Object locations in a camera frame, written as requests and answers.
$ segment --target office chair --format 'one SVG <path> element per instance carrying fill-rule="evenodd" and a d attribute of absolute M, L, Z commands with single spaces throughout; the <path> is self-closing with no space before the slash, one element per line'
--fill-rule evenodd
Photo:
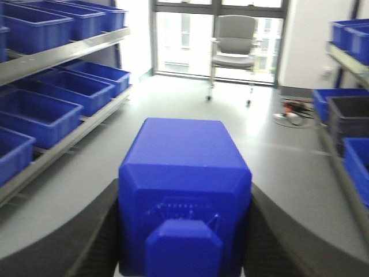
<path fill-rule="evenodd" d="M 212 98 L 216 68 L 244 69 L 251 71 L 254 81 L 255 59 L 249 57 L 254 44 L 255 19 L 249 16 L 219 16 L 216 23 L 216 37 L 212 40 L 212 60 L 210 73 L 210 90 L 207 100 Z M 253 92 L 251 83 L 250 95 Z"/>

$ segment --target blue plastic bin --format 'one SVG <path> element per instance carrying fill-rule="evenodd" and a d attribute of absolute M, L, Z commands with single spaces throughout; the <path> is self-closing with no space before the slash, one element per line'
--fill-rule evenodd
<path fill-rule="evenodd" d="M 313 89 L 314 108 L 320 119 L 324 123 L 328 123 L 329 118 L 329 97 L 344 97 L 344 96 L 369 96 L 369 91 L 364 88 L 328 88 L 328 89 Z"/>
<path fill-rule="evenodd" d="M 219 276 L 239 276 L 250 199 L 250 170 L 220 121 L 148 118 L 119 168 L 121 273 L 143 276 L 148 237 L 175 219 L 203 221 L 223 243 Z"/>
<path fill-rule="evenodd" d="M 44 74 L 37 79 L 43 83 L 37 88 L 38 93 L 80 104 L 87 117 L 105 106 L 114 92 L 111 84 L 72 72 Z"/>
<path fill-rule="evenodd" d="M 49 149 L 80 124 L 82 106 L 17 89 L 0 96 L 0 125 Z"/>
<path fill-rule="evenodd" d="M 369 138 L 345 138 L 344 166 L 364 205 L 369 208 Z"/>
<path fill-rule="evenodd" d="M 369 65 L 369 25 L 348 29 L 352 33 L 349 54 L 364 65 Z"/>
<path fill-rule="evenodd" d="M 35 138 L 0 127 L 0 187 L 32 161 Z"/>
<path fill-rule="evenodd" d="M 33 54 L 70 41 L 72 18 L 21 5 L 3 5 L 5 25 L 11 30 L 8 36 L 10 49 Z"/>
<path fill-rule="evenodd" d="M 113 97 L 118 96 L 129 87 L 129 76 L 131 73 L 118 68 L 111 68 L 92 62 L 74 63 L 65 68 L 72 72 L 114 85 Z"/>
<path fill-rule="evenodd" d="M 77 6 L 68 5 L 62 2 L 26 2 L 27 5 L 35 9 L 44 10 L 51 13 L 68 16 L 74 19 L 71 28 L 71 39 L 82 40 L 101 34 L 102 18 L 105 13 L 95 10 L 84 9 Z"/>
<path fill-rule="evenodd" d="M 104 12 L 103 30 L 107 32 L 115 31 L 125 27 L 125 14 L 127 11 L 115 7 L 89 3 L 85 1 L 66 1 L 65 3 L 78 5 L 87 9 Z"/>
<path fill-rule="evenodd" d="M 7 61 L 6 37 L 7 37 L 8 32 L 9 32 L 9 28 L 0 27 L 0 62 L 6 62 Z"/>
<path fill-rule="evenodd" d="M 342 50 L 349 50 L 351 46 L 351 35 L 347 27 L 354 27 L 360 25 L 369 25 L 368 19 L 354 19 L 345 21 L 332 22 L 333 40 L 332 43 Z"/>
<path fill-rule="evenodd" d="M 166 220 L 146 240 L 145 276 L 218 277 L 222 248 L 203 221 Z"/>

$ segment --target blue object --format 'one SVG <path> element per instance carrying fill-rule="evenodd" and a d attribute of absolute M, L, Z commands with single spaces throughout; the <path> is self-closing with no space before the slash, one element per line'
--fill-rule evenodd
<path fill-rule="evenodd" d="M 71 28 L 72 40 L 87 39 L 101 34 L 102 18 L 105 13 L 67 5 L 62 2 L 38 1 L 25 2 L 22 5 L 73 18 L 74 21 Z"/>
<path fill-rule="evenodd" d="M 351 35 L 347 27 L 355 27 L 360 25 L 369 25 L 368 19 L 354 19 L 332 22 L 333 41 L 332 43 L 342 50 L 349 50 L 351 47 Z"/>
<path fill-rule="evenodd" d="M 0 127 L 0 187 L 32 161 L 35 138 Z"/>
<path fill-rule="evenodd" d="M 144 275 L 147 237 L 176 219 L 203 221 L 223 242 L 220 276 L 239 276 L 250 199 L 250 170 L 220 121 L 148 118 L 119 168 L 121 273 Z"/>
<path fill-rule="evenodd" d="M 344 166 L 369 209 L 369 138 L 345 138 Z"/>
<path fill-rule="evenodd" d="M 36 139 L 49 149 L 80 124 L 82 107 L 17 89 L 0 95 L 0 125 Z"/>
<path fill-rule="evenodd" d="M 83 61 L 66 66 L 65 68 L 72 72 L 114 85 L 115 91 L 113 97 L 118 96 L 129 87 L 129 76 L 131 73 L 118 68 Z"/>
<path fill-rule="evenodd" d="M 146 240 L 146 277 L 218 277 L 223 243 L 201 220 L 169 219 Z"/>
<path fill-rule="evenodd" d="M 364 88 L 328 88 L 313 89 L 314 108 L 322 122 L 327 123 L 329 119 L 329 97 L 344 96 L 369 96 L 369 91 Z"/>
<path fill-rule="evenodd" d="M 369 25 L 348 29 L 352 33 L 349 54 L 364 65 L 369 65 Z"/>
<path fill-rule="evenodd" d="M 85 1 L 66 1 L 67 4 L 78 5 L 91 10 L 105 12 L 103 17 L 103 30 L 107 32 L 115 31 L 125 27 L 125 14 L 127 11 L 115 7 L 89 3 Z"/>
<path fill-rule="evenodd" d="M 9 28 L 0 27 L 0 62 L 6 62 L 7 61 L 6 37 L 7 37 L 8 32 L 9 32 Z"/>
<path fill-rule="evenodd" d="M 111 100 L 114 86 L 92 78 L 60 71 L 37 78 L 37 92 L 84 106 L 83 115 L 90 117 Z"/>
<path fill-rule="evenodd" d="M 11 3 L 3 7 L 5 25 L 11 30 L 10 49 L 33 54 L 70 41 L 72 18 Z"/>

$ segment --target window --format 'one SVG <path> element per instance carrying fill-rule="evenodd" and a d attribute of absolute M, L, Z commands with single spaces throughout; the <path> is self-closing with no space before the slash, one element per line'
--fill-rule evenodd
<path fill-rule="evenodd" d="M 190 15 L 187 13 L 182 13 L 182 22 L 181 22 L 181 41 L 182 48 L 190 48 Z"/>
<path fill-rule="evenodd" d="M 272 27 L 272 20 L 266 19 L 264 25 L 264 33 L 270 33 L 270 28 Z"/>
<path fill-rule="evenodd" d="M 228 6 L 249 6 L 265 8 L 280 8 L 282 0 L 222 0 L 223 5 Z"/>
<path fill-rule="evenodd" d="M 262 52 L 267 52 L 269 48 L 269 39 L 263 39 L 260 44 L 260 50 Z"/>
<path fill-rule="evenodd" d="M 159 3 L 188 3 L 188 4 L 200 4 L 210 5 L 212 0 L 158 0 Z"/>
<path fill-rule="evenodd" d="M 266 57 L 259 57 L 259 69 L 266 69 Z"/>
<path fill-rule="evenodd" d="M 281 40 L 280 39 L 276 39 L 276 41 L 274 42 L 274 53 L 278 53 L 279 52 L 279 44 L 280 44 Z"/>

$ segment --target wall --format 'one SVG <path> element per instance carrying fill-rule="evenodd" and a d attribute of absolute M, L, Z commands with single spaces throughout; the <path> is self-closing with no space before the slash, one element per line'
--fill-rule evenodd
<path fill-rule="evenodd" d="M 135 84 L 139 77 L 152 68 L 150 49 L 150 0 L 116 0 L 118 8 L 127 10 L 125 25 L 131 35 L 122 43 L 122 69 L 131 72 L 130 82 Z"/>
<path fill-rule="evenodd" d="M 278 80 L 280 85 L 332 87 L 338 65 L 326 51 L 327 42 L 331 40 L 330 22 L 349 19 L 352 4 L 353 0 L 291 0 Z M 329 78 L 323 77 L 325 68 L 333 69 Z"/>

